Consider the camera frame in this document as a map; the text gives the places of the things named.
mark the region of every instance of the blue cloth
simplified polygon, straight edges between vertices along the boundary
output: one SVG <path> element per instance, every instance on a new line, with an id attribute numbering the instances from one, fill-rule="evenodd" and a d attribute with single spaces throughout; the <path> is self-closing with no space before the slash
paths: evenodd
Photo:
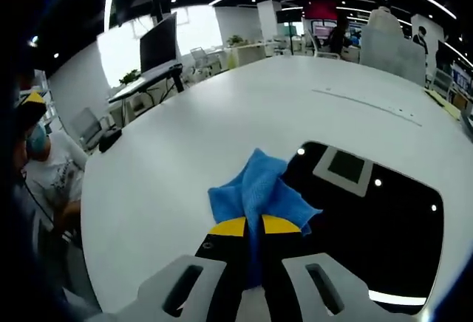
<path id="1" fill-rule="evenodd" d="M 267 214 L 286 219 L 301 228 L 303 234 L 308 234 L 310 218 L 322 212 L 312 208 L 301 194 L 279 178 L 286 167 L 285 161 L 270 157 L 257 148 L 235 179 L 222 187 L 208 190 L 217 223 L 246 216 L 251 246 L 248 287 L 261 284 L 259 217 Z"/>

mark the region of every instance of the white pillar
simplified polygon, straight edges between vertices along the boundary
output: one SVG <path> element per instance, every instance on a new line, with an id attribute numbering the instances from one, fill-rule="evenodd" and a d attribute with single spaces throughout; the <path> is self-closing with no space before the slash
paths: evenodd
<path id="1" fill-rule="evenodd" d="M 435 61 L 435 53 L 438 50 L 438 41 L 444 41 L 443 28 L 435 23 L 432 19 L 416 14 L 411 18 L 412 23 L 412 37 L 418 33 L 419 27 L 426 28 L 427 34 L 424 40 L 427 44 L 427 74 L 433 76 L 437 63 Z"/>
<path id="2" fill-rule="evenodd" d="M 259 22 L 263 39 L 271 40 L 275 35 L 284 35 L 284 25 L 278 24 L 276 12 L 281 10 L 281 4 L 275 1 L 264 1 L 257 5 Z"/>

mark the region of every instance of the face mask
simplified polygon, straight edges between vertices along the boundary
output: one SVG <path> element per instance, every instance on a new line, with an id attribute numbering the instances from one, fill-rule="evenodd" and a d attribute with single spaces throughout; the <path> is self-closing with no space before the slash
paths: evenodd
<path id="1" fill-rule="evenodd" d="M 46 129 L 38 124 L 27 139 L 28 154 L 40 154 L 46 147 Z"/>

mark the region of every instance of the white table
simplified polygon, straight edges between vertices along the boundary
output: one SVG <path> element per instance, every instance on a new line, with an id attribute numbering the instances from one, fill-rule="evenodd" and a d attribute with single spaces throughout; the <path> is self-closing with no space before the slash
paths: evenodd
<path id="1" fill-rule="evenodd" d="M 323 92 L 403 109 L 414 122 Z M 440 191 L 443 252 L 427 306 L 437 303 L 473 247 L 471 142 L 407 80 L 343 61 L 279 56 L 178 94 L 89 159 L 82 235 L 103 310 L 118 311 L 144 280 L 196 252 L 214 225 L 207 190 L 234 178 L 256 147 L 289 160 L 307 140 L 370 158 Z"/>

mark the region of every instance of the white t-shirt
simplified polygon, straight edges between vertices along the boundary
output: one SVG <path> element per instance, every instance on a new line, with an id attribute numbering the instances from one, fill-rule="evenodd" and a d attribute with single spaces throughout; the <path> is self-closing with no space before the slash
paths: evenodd
<path id="1" fill-rule="evenodd" d="M 24 170 L 26 183 L 39 204 L 52 216 L 68 202 L 79 200 L 87 155 L 63 132 L 49 135 L 50 155 L 46 161 L 30 160 Z"/>
<path id="2" fill-rule="evenodd" d="M 379 7 L 377 10 L 371 12 L 368 25 L 374 29 L 385 32 L 386 34 L 394 34 L 404 37 L 398 19 L 385 7 Z"/>

